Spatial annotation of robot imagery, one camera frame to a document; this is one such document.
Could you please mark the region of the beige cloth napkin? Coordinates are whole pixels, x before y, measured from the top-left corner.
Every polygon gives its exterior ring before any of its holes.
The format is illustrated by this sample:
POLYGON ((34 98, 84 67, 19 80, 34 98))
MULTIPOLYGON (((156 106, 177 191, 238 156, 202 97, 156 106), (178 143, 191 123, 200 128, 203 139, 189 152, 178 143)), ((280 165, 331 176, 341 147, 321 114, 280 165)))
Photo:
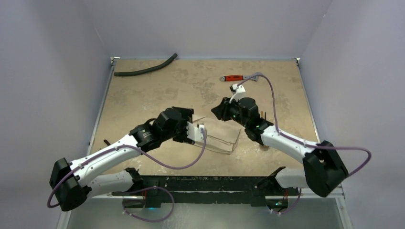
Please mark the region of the beige cloth napkin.
POLYGON ((230 155, 236 149, 241 128, 207 116, 193 116, 193 124, 203 124, 207 130, 205 150, 230 155))

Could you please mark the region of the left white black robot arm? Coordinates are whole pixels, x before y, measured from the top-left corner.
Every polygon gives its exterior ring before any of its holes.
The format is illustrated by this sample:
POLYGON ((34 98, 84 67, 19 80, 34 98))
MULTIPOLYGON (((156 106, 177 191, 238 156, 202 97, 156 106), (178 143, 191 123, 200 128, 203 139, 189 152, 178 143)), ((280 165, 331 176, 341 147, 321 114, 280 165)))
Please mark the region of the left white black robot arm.
POLYGON ((55 161, 49 180, 52 191, 47 207, 70 211, 89 198, 109 192, 137 195, 142 190, 142 182, 136 169, 128 168, 110 175, 104 175, 104 172, 138 156, 146 156, 165 166, 148 152, 168 140, 187 144, 203 140, 203 129, 192 124, 193 115, 192 108, 173 106, 91 155, 72 161, 62 157, 55 161))

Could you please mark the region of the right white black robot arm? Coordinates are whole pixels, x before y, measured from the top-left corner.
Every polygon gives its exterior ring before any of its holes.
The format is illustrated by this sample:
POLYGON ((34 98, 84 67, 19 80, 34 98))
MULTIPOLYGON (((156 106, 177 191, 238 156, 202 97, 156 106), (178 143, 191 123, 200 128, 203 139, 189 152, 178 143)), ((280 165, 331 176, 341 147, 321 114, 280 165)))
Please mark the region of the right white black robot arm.
POLYGON ((218 120, 233 120, 244 127, 247 137, 262 146, 285 153, 303 165, 302 169, 281 167, 270 175, 268 188, 280 194, 286 188, 309 188, 320 197, 327 197, 349 172, 334 145, 326 140, 307 142, 282 132, 261 117, 253 98, 239 101, 225 97, 211 112, 218 120))

